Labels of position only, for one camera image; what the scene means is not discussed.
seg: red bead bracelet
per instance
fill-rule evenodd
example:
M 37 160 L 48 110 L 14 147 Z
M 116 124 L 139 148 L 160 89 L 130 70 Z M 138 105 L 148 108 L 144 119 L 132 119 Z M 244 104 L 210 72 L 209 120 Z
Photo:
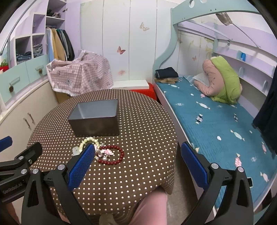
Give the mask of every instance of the red bead bracelet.
M 124 151 L 122 148 L 116 146 L 116 145 L 107 145 L 107 146 L 102 146 L 99 148 L 100 150 L 103 150 L 103 149 L 116 149 L 120 152 L 120 157 L 118 158 L 118 160 L 116 161 L 104 161 L 104 160 L 101 160 L 101 159 L 98 159 L 97 161 L 101 164 L 106 164 L 106 165 L 117 165 L 119 163 L 122 162 L 123 160 L 123 157 L 124 157 Z

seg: red stool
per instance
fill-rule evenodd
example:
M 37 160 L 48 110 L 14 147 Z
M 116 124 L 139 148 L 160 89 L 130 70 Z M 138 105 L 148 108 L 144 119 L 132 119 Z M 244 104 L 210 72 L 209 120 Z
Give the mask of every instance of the red stool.
M 150 83 L 148 83 L 149 85 L 149 89 L 142 89 L 142 90 L 130 90 L 130 91 L 135 91 L 144 95 L 147 95 L 150 98 L 153 98 L 154 100 L 157 101 L 157 96 L 156 93 L 154 91 L 154 86 Z

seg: jewelry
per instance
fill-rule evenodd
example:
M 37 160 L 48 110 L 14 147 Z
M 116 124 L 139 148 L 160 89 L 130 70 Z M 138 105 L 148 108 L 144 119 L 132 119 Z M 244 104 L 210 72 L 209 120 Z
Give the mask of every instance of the jewelry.
M 85 145 L 88 141 L 94 143 L 95 151 L 98 151 L 98 150 L 99 150 L 100 144 L 99 144 L 99 142 L 98 142 L 98 139 L 94 139 L 93 137 L 87 137 L 87 138 L 85 138 L 85 139 L 81 142 L 81 144 L 80 144 L 80 146 L 79 146 L 79 152 L 80 152 L 80 153 L 83 151 L 83 147 L 84 147 L 84 145 Z
M 104 154 L 104 157 L 102 159 L 100 159 L 101 155 L 99 155 L 99 157 L 98 156 L 95 157 L 95 159 L 99 163 L 105 164 L 105 165 L 117 165 L 122 162 L 123 157 L 124 157 L 124 151 L 120 147 L 118 147 L 116 145 L 107 145 L 107 146 L 100 146 L 99 149 L 101 151 L 101 154 Z M 111 155 L 114 155 L 114 153 L 111 151 L 111 149 L 118 150 L 120 152 L 120 157 L 116 161 L 108 162 L 108 157 L 110 157 Z

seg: tiled floor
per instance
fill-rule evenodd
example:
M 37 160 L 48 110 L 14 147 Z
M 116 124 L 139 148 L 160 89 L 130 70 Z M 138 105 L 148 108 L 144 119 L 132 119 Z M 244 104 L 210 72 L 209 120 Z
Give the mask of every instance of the tiled floor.
M 180 225 L 196 205 L 196 202 L 197 197 L 191 176 L 181 157 L 180 147 L 178 147 L 173 193 L 168 195 L 167 200 L 168 225 Z

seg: red object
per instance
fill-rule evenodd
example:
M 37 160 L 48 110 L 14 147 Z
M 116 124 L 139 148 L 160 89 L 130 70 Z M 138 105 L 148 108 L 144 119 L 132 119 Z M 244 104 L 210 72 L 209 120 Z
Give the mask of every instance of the red object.
M 131 91 L 147 95 L 148 97 L 153 98 L 154 100 L 157 101 L 157 96 L 156 96 L 156 93 L 154 91 L 154 86 L 152 84 L 150 84 L 150 83 L 148 83 L 148 85 L 149 85 L 149 89 L 131 90 Z
M 9 66 L 0 67 L 0 71 L 3 70 L 3 72 L 7 71 L 8 69 L 9 69 Z
M 118 147 L 116 145 L 101 146 L 99 149 L 100 150 L 102 150 L 102 149 L 116 149 L 116 150 L 118 150 L 120 152 L 120 157 L 117 160 L 115 160 L 115 161 L 108 162 L 108 161 L 103 161 L 101 159 L 98 159 L 97 161 L 99 163 L 101 163 L 101 164 L 105 164 L 105 165 L 117 165 L 117 164 L 121 163 L 121 161 L 123 160 L 124 151 L 120 147 Z

